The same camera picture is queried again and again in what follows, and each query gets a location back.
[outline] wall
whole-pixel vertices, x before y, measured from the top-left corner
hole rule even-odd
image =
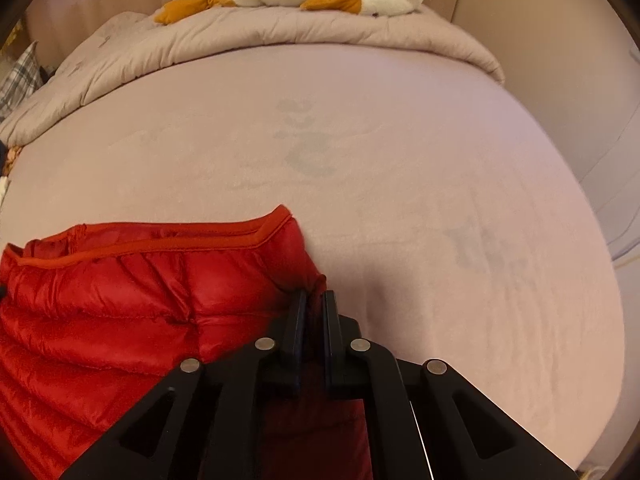
[[[640,239],[640,63],[607,1],[458,0],[453,22],[498,57],[506,87],[580,180],[611,253]],[[639,254],[636,247],[616,262],[626,372],[616,413],[588,457],[604,465],[640,419]]]

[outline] fitted sheet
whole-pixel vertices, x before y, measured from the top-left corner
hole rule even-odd
[[[239,221],[279,203],[364,336],[447,360],[582,461],[622,381],[609,253],[544,131],[469,64],[295,44],[165,68],[25,147],[0,241],[81,222]]]

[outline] metal screw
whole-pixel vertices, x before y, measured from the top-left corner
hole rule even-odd
[[[276,346],[276,342],[270,337],[261,337],[255,342],[255,347],[258,350],[271,350],[274,346]]]
[[[366,352],[371,348],[371,343],[366,339],[354,339],[351,341],[351,348],[356,352]]]
[[[193,357],[189,357],[180,363],[180,370],[186,372],[188,374],[193,373],[198,368],[200,368],[200,361],[194,359]]]
[[[447,371],[447,364],[439,359],[432,359],[427,363],[427,370],[434,375],[442,375]]]

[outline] plaid fabric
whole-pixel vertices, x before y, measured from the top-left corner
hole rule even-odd
[[[0,123],[27,97],[42,86],[36,60],[36,42],[30,44],[15,62],[0,88]]]

